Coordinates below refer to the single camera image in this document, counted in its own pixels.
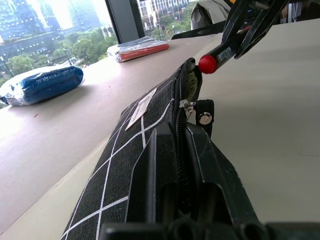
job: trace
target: white tabletop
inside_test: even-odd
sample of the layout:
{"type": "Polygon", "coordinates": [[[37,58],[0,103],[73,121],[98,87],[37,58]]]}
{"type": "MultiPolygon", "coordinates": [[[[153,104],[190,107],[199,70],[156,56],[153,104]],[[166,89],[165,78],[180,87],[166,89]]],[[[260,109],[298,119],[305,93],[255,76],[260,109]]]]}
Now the white tabletop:
{"type": "MultiPolygon", "coordinates": [[[[174,40],[124,63],[107,58],[65,95],[0,110],[0,232],[105,140],[122,109],[220,38],[174,40]]],[[[317,19],[272,27],[241,59],[203,77],[200,98],[216,107],[212,139],[264,222],[320,221],[319,66],[317,19]]]]}

